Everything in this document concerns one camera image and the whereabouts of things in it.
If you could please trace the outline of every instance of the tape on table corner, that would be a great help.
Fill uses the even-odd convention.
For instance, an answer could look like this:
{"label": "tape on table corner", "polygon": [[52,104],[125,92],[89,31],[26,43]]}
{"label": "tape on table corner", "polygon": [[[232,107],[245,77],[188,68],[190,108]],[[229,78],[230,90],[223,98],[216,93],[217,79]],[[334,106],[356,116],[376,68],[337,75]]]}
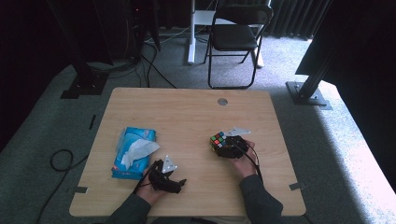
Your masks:
{"label": "tape on table corner", "polygon": [[87,187],[73,187],[73,188],[69,188],[68,193],[87,193],[88,188]]}
{"label": "tape on table corner", "polygon": [[289,187],[290,187],[291,190],[305,189],[306,188],[306,184],[304,182],[295,183],[295,184],[290,184]]}

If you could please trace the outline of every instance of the wooden tabletop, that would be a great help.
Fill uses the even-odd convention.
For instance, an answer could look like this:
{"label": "wooden tabletop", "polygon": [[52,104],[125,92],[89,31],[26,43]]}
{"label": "wooden tabletop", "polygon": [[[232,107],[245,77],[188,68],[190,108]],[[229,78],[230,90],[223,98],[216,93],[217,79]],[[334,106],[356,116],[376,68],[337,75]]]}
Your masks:
{"label": "wooden tabletop", "polygon": [[[225,99],[227,105],[218,100]],[[167,194],[149,216],[245,216],[239,181],[230,163],[210,148],[210,136],[233,127],[256,143],[266,189],[284,205],[283,216],[305,212],[271,97],[266,91],[116,88],[110,97],[90,156],[78,183],[70,214],[109,216],[128,197],[136,180],[111,177],[120,132],[125,127],[156,131],[160,149],[151,162],[169,155],[178,168],[171,179],[187,182],[179,194]]]}

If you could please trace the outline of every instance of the gray sleeve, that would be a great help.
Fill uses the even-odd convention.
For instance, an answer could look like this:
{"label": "gray sleeve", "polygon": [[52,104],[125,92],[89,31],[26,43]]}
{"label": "gray sleeve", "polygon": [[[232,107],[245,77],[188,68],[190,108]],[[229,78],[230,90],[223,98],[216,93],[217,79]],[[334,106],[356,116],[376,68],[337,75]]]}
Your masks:
{"label": "gray sleeve", "polygon": [[252,224],[285,223],[281,216],[283,204],[268,193],[257,175],[244,178],[239,187]]}
{"label": "gray sleeve", "polygon": [[151,205],[135,194],[131,194],[125,202],[107,219],[106,224],[143,224],[151,209]]}

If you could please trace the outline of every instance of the blue tissue package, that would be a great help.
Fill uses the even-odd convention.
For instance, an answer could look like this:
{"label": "blue tissue package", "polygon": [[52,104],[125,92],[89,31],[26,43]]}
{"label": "blue tissue package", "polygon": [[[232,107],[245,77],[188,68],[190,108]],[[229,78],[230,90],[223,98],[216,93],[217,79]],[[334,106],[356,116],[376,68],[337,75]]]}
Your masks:
{"label": "blue tissue package", "polygon": [[138,139],[145,139],[155,142],[155,131],[151,129],[140,129],[134,127],[127,127],[120,135],[120,141],[117,145],[117,156],[114,161],[112,177],[120,179],[141,179],[143,172],[149,167],[149,155],[145,158],[134,161],[134,163],[126,169],[126,166],[121,164],[122,157],[133,142]]}

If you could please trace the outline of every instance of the person's arm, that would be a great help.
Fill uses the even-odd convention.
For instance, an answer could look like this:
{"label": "person's arm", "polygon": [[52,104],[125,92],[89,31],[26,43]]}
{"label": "person's arm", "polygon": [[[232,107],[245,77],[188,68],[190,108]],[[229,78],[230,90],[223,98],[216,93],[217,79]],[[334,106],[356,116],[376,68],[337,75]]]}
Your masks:
{"label": "person's arm", "polygon": [[166,192],[155,190],[146,177],[136,194],[131,194],[125,202],[107,219],[106,224],[142,224],[154,205]]}
{"label": "person's arm", "polygon": [[[247,143],[254,148],[254,143],[249,141]],[[256,160],[256,156],[251,148],[247,154],[251,159]],[[256,173],[255,165],[246,156],[229,161],[242,179],[239,187],[242,191],[247,217],[250,222],[252,224],[284,223],[281,216],[283,204],[271,196],[265,189]]]}

